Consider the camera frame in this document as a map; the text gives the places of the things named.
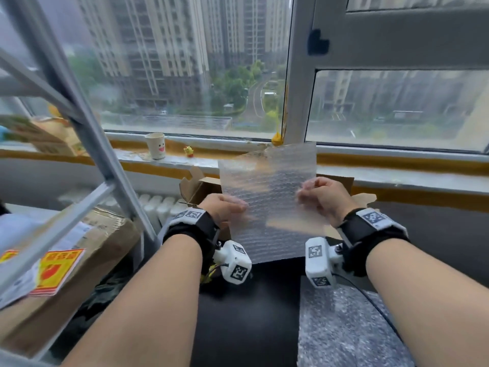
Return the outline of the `person's right hand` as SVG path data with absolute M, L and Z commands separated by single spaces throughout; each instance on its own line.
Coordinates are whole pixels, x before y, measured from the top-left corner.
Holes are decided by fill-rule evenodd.
M 339 227 L 345 217 L 354 210 L 360 209 L 360 205 L 352 198 L 349 192 L 340 182 L 326 178 L 324 179 L 323 210 L 318 210 L 327 222 L 334 228 Z

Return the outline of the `person's left hand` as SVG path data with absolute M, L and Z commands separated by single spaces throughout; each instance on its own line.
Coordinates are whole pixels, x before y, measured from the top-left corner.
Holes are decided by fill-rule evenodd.
M 228 221 L 222 221 L 222 196 L 229 196 L 227 194 L 212 193 L 204 198 L 204 200 L 197 205 L 199 209 L 205 210 L 213 219 L 216 225 L 224 227 L 228 224 Z

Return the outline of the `clear bubble wrap sheet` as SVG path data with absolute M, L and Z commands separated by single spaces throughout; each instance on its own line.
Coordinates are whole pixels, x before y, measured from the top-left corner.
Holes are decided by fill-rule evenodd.
M 326 236 L 327 220 L 296 199 L 316 177 L 315 143 L 269 147 L 219 160 L 218 167 L 223 193 L 248 206 L 229 228 L 254 264 L 302 257 L 308 239 Z

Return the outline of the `person's left forearm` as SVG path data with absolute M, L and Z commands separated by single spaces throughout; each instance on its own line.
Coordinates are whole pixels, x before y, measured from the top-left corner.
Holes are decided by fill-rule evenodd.
M 189 367 L 202 252 L 175 235 L 126 284 L 61 367 Z

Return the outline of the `person's right forearm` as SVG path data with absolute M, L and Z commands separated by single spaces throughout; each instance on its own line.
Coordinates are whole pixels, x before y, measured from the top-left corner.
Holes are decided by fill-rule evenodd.
M 489 289 L 400 239 L 366 259 L 417 367 L 489 367 Z

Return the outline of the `open brown cardboard box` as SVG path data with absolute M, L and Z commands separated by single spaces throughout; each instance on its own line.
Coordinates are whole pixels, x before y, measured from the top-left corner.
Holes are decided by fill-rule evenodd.
M 184 178 L 180 182 L 180 194 L 188 205 L 197 205 L 205 197 L 213 193 L 222 193 L 221 181 L 219 178 L 205 176 L 204 173 L 196 166 L 190 169 L 191 178 Z M 258 213 L 252 213 L 251 216 L 239 218 L 236 223 L 237 227 L 232 231 L 225 226 L 220 233 L 220 240 L 227 241 L 234 239 L 243 243 L 243 239 L 238 239 L 238 230 L 244 229 L 245 232 L 251 232 L 252 228 L 257 228 L 259 222 L 265 223 L 265 228 L 278 230 L 280 234 L 285 232 L 294 232 L 309 234 L 313 237 L 326 236 L 341 240 L 341 237 L 335 228 L 327 223 L 322 223 L 316 214 L 300 209 L 297 213 L 287 212 L 284 216 L 278 216 L 273 213 L 269 218 L 259 218 Z

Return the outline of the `white radiator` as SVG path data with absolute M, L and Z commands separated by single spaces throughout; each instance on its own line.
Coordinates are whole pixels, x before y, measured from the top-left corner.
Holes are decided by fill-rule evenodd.
M 57 197 L 57 201 L 64 207 L 78 203 L 87 197 L 93 189 L 76 187 Z M 156 195 L 148 193 L 137 194 L 138 200 L 146 213 L 155 232 L 159 232 L 170 218 L 178 215 L 187 208 L 183 198 L 174 196 Z

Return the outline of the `bubble wrap piece on table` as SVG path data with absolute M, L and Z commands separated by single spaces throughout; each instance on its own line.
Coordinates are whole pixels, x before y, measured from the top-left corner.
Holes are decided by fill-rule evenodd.
M 415 367 L 407 347 L 355 288 L 301 277 L 297 367 Z

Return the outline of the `taped cardboard box with labels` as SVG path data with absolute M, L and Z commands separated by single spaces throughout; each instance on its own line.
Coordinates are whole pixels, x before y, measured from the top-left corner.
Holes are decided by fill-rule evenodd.
M 37 286 L 0 310 L 0 349 L 35 357 L 140 240 L 138 227 L 94 208 L 34 265 Z

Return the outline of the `brown printed cardboard box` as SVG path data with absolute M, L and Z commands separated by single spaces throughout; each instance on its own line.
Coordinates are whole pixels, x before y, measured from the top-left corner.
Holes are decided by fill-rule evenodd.
M 75 130 L 64 118 L 0 115 L 0 126 L 8 130 L 7 140 L 30 143 L 40 153 L 70 157 L 87 155 Z

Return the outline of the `white window frame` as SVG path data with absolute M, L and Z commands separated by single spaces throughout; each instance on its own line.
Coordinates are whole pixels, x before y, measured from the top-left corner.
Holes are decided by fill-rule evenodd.
M 489 0 L 294 0 L 287 68 L 286 144 L 489 155 Z

